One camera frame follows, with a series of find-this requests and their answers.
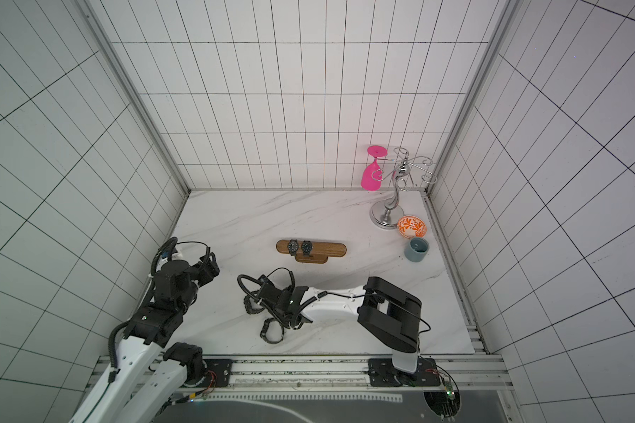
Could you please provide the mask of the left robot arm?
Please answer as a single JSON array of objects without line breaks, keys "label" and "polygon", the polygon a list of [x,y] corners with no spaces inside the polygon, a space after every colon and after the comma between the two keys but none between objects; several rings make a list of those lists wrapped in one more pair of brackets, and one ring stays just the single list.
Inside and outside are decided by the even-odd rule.
[{"label": "left robot arm", "polygon": [[201,287],[220,273],[206,247],[196,264],[169,238],[150,265],[150,285],[133,316],[108,338],[109,366],[73,414],[73,422],[151,422],[174,404],[212,392],[220,376],[197,345],[170,342]]}]

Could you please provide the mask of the black slim strap watch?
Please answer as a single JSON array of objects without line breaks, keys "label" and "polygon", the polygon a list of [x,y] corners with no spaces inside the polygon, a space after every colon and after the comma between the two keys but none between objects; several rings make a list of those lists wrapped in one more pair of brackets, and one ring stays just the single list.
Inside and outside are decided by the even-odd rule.
[{"label": "black slim strap watch", "polygon": [[298,250],[300,249],[300,245],[298,243],[298,240],[290,240],[288,242],[288,252],[292,257],[295,257]]}]

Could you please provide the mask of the brown wooden watch stand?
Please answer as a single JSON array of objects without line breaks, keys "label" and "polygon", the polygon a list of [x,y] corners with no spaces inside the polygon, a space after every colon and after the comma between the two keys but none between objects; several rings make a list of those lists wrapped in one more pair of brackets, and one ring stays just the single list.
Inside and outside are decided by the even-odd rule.
[{"label": "brown wooden watch stand", "polygon": [[341,258],[347,254],[347,247],[343,243],[298,239],[277,241],[276,250],[304,264],[326,264],[331,257]]}]

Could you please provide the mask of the black round analog watch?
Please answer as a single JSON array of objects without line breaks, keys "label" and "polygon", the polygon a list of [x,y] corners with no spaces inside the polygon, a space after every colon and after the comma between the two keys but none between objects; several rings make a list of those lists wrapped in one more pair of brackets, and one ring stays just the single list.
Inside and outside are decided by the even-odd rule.
[{"label": "black round analog watch", "polygon": [[313,244],[311,241],[303,241],[301,244],[303,255],[310,257],[312,255]]}]

